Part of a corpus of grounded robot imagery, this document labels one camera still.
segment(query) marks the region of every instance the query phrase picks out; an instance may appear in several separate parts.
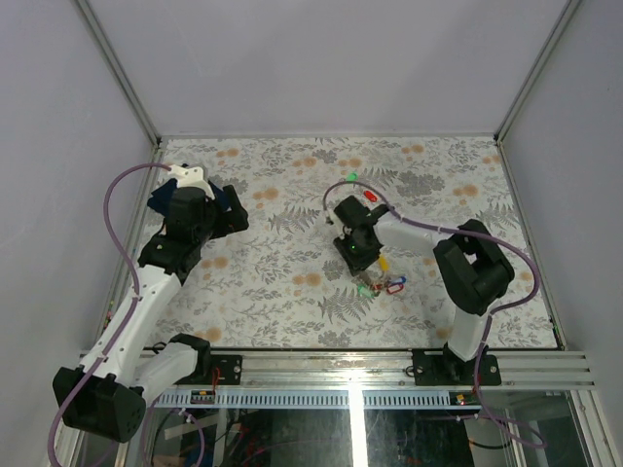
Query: black mounting plate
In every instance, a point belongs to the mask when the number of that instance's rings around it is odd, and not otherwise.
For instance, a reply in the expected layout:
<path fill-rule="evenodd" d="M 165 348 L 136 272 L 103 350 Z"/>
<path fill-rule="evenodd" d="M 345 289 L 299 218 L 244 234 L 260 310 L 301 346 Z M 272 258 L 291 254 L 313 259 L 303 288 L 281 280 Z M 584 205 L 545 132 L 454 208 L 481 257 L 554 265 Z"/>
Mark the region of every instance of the black mounting plate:
<path fill-rule="evenodd" d="M 473 370 L 464 375 L 450 377 L 446 360 L 442 352 L 431 353 L 429 350 L 413 350 L 413 375 L 416 386 L 473 386 Z M 501 386 L 502 379 L 494 355 L 485 354 L 480 362 L 480 385 Z"/>
<path fill-rule="evenodd" d="M 242 355 L 212 354 L 212 369 L 219 369 L 219 386 L 239 386 L 242 377 Z"/>

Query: white wall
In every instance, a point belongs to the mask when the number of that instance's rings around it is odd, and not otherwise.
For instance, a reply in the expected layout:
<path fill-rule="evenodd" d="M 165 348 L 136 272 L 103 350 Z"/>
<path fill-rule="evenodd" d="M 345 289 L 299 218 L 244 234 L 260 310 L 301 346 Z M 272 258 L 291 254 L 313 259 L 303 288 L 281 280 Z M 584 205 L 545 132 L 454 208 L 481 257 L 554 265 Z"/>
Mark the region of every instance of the white wall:
<path fill-rule="evenodd" d="M 505 141 L 572 347 L 623 450 L 623 3 L 586 1 Z"/>
<path fill-rule="evenodd" d="M 0 464 L 35 466 L 117 263 L 102 198 L 149 145 L 71 2 L 0 2 L 0 63 Z M 136 191 L 114 195 L 122 234 Z"/>
<path fill-rule="evenodd" d="M 566 0 L 92 0 L 162 134 L 493 133 Z"/>

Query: leaf pattern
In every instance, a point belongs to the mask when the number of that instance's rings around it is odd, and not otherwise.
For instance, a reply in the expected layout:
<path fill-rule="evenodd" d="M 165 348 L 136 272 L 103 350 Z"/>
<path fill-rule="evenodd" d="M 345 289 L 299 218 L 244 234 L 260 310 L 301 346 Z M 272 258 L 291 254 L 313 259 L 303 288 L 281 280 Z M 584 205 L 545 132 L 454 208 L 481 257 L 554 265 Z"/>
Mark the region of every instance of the leaf pattern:
<path fill-rule="evenodd" d="M 200 164 L 216 185 L 233 184 L 250 228 L 203 247 L 151 342 L 183 332 L 219 346 L 441 346 L 455 306 L 431 258 L 385 248 L 390 270 L 407 277 L 405 290 L 374 299 L 358 295 L 357 280 L 332 245 L 337 233 L 321 212 L 324 190 L 350 172 L 409 217 L 445 226 L 476 218 L 528 251 L 490 137 L 169 139 L 163 160 Z M 329 206 L 361 193 L 340 187 Z M 370 208 L 378 205 L 360 198 Z M 161 224 L 161 216 L 147 212 L 142 244 Z M 521 260 L 508 259 L 516 279 L 504 301 L 531 287 Z M 371 269 L 380 274 L 377 265 Z M 555 346 L 542 299 L 499 313 L 490 344 Z"/>

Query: yellow object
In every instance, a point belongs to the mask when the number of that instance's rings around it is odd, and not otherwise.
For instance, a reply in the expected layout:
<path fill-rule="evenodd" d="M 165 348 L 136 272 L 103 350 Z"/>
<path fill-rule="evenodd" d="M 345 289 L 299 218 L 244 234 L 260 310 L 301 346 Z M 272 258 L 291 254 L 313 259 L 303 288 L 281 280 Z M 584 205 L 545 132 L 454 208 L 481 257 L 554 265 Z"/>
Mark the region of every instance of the yellow object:
<path fill-rule="evenodd" d="M 385 259 L 385 256 L 383 255 L 379 257 L 379 266 L 381 267 L 381 270 L 383 272 L 389 271 L 389 263 L 387 262 L 387 260 Z"/>

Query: tabletop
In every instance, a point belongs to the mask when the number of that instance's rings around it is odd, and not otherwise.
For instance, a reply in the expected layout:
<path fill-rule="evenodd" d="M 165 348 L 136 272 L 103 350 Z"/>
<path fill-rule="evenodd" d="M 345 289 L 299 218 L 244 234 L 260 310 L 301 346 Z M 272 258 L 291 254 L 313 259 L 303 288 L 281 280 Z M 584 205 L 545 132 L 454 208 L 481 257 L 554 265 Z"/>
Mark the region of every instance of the tabletop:
<path fill-rule="evenodd" d="M 390 272 L 407 281 L 397 294 L 370 298 L 358 293 L 357 280 L 334 248 L 336 232 L 325 223 L 321 199 L 353 172 L 405 216 L 446 227 L 475 218 L 528 252 L 491 137 L 170 139 L 163 161 L 201 164 L 217 186 L 234 185 L 250 227 L 205 245 L 202 261 L 151 341 L 183 332 L 218 346 L 442 345 L 452 332 L 455 306 L 434 258 L 384 248 Z M 341 187 L 329 205 L 349 195 L 377 205 L 362 194 Z M 143 244 L 161 223 L 161 216 L 148 213 Z M 526 295 L 532 286 L 528 267 L 510 252 L 507 257 L 516 278 L 503 301 Z M 555 347 L 540 294 L 498 313 L 489 344 Z"/>

